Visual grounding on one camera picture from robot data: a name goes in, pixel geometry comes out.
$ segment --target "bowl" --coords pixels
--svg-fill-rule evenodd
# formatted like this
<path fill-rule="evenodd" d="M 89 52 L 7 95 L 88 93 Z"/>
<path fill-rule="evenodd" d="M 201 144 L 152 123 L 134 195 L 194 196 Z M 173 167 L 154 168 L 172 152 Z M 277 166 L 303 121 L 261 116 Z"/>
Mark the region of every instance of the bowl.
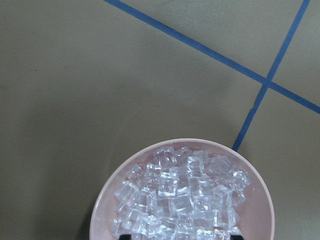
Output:
<path fill-rule="evenodd" d="M 275 234 L 275 213 L 270 193 L 257 170 L 240 154 L 219 143 L 193 138 L 180 138 L 159 142 L 146 147 L 131 156 L 110 176 L 103 186 L 96 202 L 90 222 L 90 240 L 115 240 L 111 236 L 116 217 L 118 201 L 114 192 L 126 179 L 125 173 L 134 164 L 146 164 L 153 159 L 155 150 L 163 146 L 188 147 L 192 150 L 207 150 L 209 153 L 226 155 L 240 169 L 247 173 L 251 185 L 244 191 L 246 202 L 236 208 L 241 220 L 238 222 L 245 240 L 273 240 Z"/>

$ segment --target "plastic bowl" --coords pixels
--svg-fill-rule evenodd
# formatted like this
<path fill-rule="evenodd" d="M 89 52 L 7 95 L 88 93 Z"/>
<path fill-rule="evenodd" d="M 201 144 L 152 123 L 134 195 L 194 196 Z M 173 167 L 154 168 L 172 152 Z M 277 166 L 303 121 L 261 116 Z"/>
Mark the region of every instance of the plastic bowl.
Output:
<path fill-rule="evenodd" d="M 149 146 L 118 167 L 103 186 L 96 200 L 91 216 L 90 240 L 115 240 L 111 236 L 118 205 L 114 192 L 126 178 L 125 172 L 136 163 L 150 162 L 154 151 L 162 146 L 171 146 L 175 149 L 186 146 L 192 150 L 207 150 L 209 153 L 226 155 L 235 165 L 245 170 L 251 180 L 251 185 L 245 190 L 246 202 L 236 208 L 241 217 L 238 226 L 245 240 L 274 239 L 274 207 L 267 186 L 257 170 L 244 157 L 226 146 L 202 139 L 181 138 Z"/>

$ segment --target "bowl rim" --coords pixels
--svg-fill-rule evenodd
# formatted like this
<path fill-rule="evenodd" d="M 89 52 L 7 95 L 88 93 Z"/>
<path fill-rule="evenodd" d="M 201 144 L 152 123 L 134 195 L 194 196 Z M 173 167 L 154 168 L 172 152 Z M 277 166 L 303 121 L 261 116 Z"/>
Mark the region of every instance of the bowl rim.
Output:
<path fill-rule="evenodd" d="M 93 228 L 94 228 L 94 218 L 96 216 L 96 212 L 97 212 L 97 208 L 100 204 L 100 200 L 102 198 L 103 193 L 106 191 L 106 189 L 108 188 L 109 184 L 112 182 L 112 180 L 118 175 L 118 173 L 121 171 L 121 169 L 127 165 L 128 163 L 130 163 L 133 159 L 135 159 L 136 157 L 138 157 L 139 155 L 144 154 L 145 152 L 150 151 L 151 149 L 155 149 L 164 145 L 169 145 L 169 144 L 174 144 L 174 143 L 180 143 L 180 142 L 193 142 L 193 143 L 203 143 L 203 144 L 209 144 L 209 145 L 214 145 L 216 147 L 222 148 L 224 150 L 226 150 L 227 152 L 235 155 L 237 158 L 241 159 L 245 164 L 248 165 L 248 167 L 254 172 L 254 174 L 257 176 L 257 178 L 259 179 L 259 181 L 261 182 L 263 189 L 267 195 L 267 199 L 268 199 L 268 203 L 269 203 L 269 207 L 270 207 L 270 212 L 271 212 L 271 238 L 270 239 L 274 239 L 275 237 L 275 212 L 274 212 L 274 205 L 271 199 L 271 195 L 270 192 L 267 188 L 267 185 L 265 183 L 265 181 L 263 180 L 263 178 L 260 176 L 260 174 L 258 173 L 258 171 L 254 168 L 254 166 L 248 161 L 246 160 L 243 156 L 241 156 L 239 153 L 237 153 L 236 151 L 232 150 L 231 148 L 224 146 L 220 143 L 214 142 L 214 141 L 209 141 L 209 140 L 204 140 L 204 139 L 199 139 L 199 138 L 176 138 L 176 139 L 171 139 L 171 140 L 166 140 L 166 141 L 161 141 L 155 144 L 152 144 L 150 146 L 147 146 L 145 148 L 143 148 L 142 150 L 138 151 L 137 153 L 135 153 L 134 155 L 132 155 L 131 157 L 129 157 L 126 161 L 124 161 L 113 173 L 112 175 L 107 179 L 107 181 L 105 182 L 104 186 L 102 187 L 96 201 L 93 207 L 93 211 L 92 211 L 92 215 L 91 215 L 91 219 L 90 219 L 90 229 L 89 229 L 89 239 L 93 239 Z"/>

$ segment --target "blue tape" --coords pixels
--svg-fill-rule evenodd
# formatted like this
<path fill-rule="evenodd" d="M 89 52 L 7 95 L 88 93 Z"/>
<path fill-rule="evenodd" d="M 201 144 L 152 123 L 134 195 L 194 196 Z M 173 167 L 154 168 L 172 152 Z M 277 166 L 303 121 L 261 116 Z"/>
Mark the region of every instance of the blue tape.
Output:
<path fill-rule="evenodd" d="M 275 90 L 276 92 L 286 96 L 287 98 L 297 102 L 298 104 L 301 104 L 302 106 L 305 106 L 306 108 L 320 114 L 320 106 L 315 105 L 314 103 L 304 99 L 303 97 L 293 93 L 292 91 L 289 91 L 288 89 L 284 88 L 283 86 L 280 86 L 274 82 L 271 82 L 269 88 L 272 90 Z"/>
<path fill-rule="evenodd" d="M 284 58 L 284 55 L 286 54 L 286 51 L 292 41 L 292 38 L 294 37 L 295 35 L 295 32 L 307 10 L 307 7 L 309 5 L 309 2 L 310 0 L 304 0 L 300 6 L 300 9 L 299 11 L 297 12 L 293 22 L 292 22 L 292 25 L 283 41 L 283 44 L 278 52 L 278 54 L 276 55 L 275 57 L 275 60 L 273 61 L 273 64 L 269 70 L 269 73 L 268 75 L 266 76 L 266 81 L 265 83 L 262 85 L 262 87 L 260 88 L 260 91 L 258 93 L 258 95 L 256 96 L 256 99 L 255 99 L 255 102 L 254 102 L 254 105 L 253 105 L 253 108 L 249 111 L 246 119 L 244 120 L 244 123 L 242 125 L 242 128 L 238 134 L 238 136 L 236 137 L 234 143 L 233 143 L 233 146 L 232 146 L 232 149 L 234 151 L 238 151 L 243 139 L 245 138 L 245 135 L 249 129 L 249 126 L 252 122 L 252 120 L 254 119 L 255 115 L 256 115 L 256 112 L 262 102 L 262 100 L 264 99 L 265 95 L 266 95 L 266 92 L 269 88 L 269 86 L 271 85 L 272 83 L 272 80 L 281 64 L 281 61 L 283 60 Z"/>
<path fill-rule="evenodd" d="M 137 9 L 119 1 L 119 0 L 104 0 L 107 3 L 115 6 L 118 9 L 121 9 L 122 11 L 140 19 L 141 21 L 145 22 L 146 24 L 149 24 L 150 26 L 170 35 L 171 37 L 189 45 L 190 47 L 204 53 L 205 55 L 219 61 L 220 63 L 223 63 L 230 68 L 246 75 L 247 77 L 256 80 L 257 82 L 263 84 L 265 83 L 266 79 L 261 76 L 260 74 L 246 68 L 245 66 L 231 60 L 230 58 L 227 58 L 226 56 L 223 56 L 222 54 L 208 48 L 207 46 L 199 43 L 198 41 L 193 40 L 192 38 L 174 30 L 173 28 L 159 22 L 158 20 L 153 19 L 152 17 L 138 11 Z"/>

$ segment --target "pile of clear cubes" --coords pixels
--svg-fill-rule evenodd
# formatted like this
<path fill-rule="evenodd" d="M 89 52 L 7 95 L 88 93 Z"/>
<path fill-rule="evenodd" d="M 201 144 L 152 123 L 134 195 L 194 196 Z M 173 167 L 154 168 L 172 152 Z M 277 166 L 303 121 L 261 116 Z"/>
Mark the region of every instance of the pile of clear cubes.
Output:
<path fill-rule="evenodd" d="M 251 184 L 225 155 L 166 146 L 146 165 L 135 164 L 114 193 L 112 235 L 132 240 L 229 240 L 242 235 L 235 208 Z"/>

